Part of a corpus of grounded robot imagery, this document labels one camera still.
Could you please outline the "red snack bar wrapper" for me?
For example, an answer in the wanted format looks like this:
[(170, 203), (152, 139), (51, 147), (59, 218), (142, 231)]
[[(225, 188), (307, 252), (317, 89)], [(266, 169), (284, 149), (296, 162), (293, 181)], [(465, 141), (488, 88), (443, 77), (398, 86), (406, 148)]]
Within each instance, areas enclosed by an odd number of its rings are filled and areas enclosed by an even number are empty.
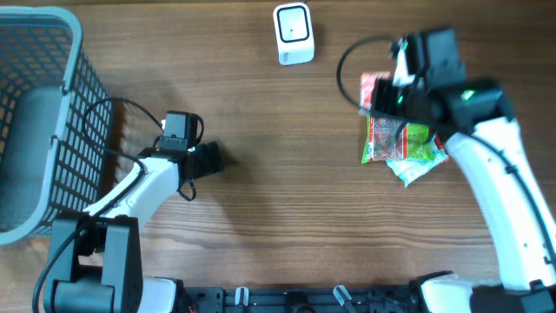
[(436, 147), (437, 147), (439, 150), (443, 150), (443, 149), (444, 149), (444, 145), (443, 145), (443, 143), (442, 143), (441, 140), (440, 140), (440, 134), (439, 134), (439, 133), (435, 133), (435, 134), (434, 134), (434, 143), (435, 143)]

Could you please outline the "green candy bag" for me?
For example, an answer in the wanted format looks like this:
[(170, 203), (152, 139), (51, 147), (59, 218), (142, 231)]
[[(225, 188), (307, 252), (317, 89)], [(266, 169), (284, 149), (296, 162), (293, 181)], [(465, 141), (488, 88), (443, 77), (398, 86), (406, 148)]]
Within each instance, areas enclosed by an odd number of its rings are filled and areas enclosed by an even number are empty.
[(361, 162), (433, 161), (438, 150), (428, 126), (368, 117)]

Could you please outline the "red white small box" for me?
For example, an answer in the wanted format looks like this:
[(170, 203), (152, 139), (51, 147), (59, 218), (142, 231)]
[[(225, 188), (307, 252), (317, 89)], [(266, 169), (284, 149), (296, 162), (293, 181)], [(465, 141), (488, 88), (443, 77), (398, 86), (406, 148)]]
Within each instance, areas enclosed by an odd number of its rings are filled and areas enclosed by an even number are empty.
[(360, 83), (360, 114), (368, 116), (372, 106), (373, 92), (379, 79), (389, 79), (389, 71), (364, 72)]

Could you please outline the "teal white tissue pack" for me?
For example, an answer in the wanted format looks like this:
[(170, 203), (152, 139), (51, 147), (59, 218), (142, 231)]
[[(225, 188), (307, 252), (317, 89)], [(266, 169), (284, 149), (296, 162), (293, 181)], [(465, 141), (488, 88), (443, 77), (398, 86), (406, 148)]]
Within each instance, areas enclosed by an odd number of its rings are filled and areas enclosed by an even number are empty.
[(447, 153), (432, 144), (412, 150), (405, 159), (388, 160), (386, 164), (407, 187), (410, 183), (447, 160)]

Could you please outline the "grey plastic shopping basket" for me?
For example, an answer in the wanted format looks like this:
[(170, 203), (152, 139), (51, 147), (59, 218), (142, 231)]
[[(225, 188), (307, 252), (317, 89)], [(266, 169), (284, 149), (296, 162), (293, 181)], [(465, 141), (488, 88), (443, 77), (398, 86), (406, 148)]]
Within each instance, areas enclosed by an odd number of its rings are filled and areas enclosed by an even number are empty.
[(1, 9), (1, 243), (47, 236), (55, 217), (100, 196), (114, 108), (83, 48), (83, 28), (58, 7)]

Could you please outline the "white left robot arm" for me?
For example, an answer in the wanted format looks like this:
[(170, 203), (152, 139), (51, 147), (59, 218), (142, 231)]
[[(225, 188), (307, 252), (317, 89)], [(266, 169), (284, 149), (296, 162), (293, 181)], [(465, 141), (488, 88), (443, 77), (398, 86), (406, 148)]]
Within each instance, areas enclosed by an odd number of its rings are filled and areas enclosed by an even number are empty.
[(33, 310), (47, 312), (193, 312), (179, 279), (142, 273), (140, 232), (169, 197), (222, 171), (216, 142), (204, 143), (204, 122), (170, 111), (153, 146), (133, 157), (132, 171), (105, 197), (52, 224), (49, 260)]

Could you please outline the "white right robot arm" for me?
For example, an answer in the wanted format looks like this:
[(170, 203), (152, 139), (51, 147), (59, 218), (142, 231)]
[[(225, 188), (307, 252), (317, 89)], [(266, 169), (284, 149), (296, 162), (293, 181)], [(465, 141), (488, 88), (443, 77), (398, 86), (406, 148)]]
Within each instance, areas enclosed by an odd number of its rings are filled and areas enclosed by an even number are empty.
[(420, 284), (429, 312), (552, 312), (555, 222), (500, 84), (470, 78), (451, 28), (407, 34), (371, 113), (436, 130), (479, 204), (500, 268), (496, 283), (438, 274)]

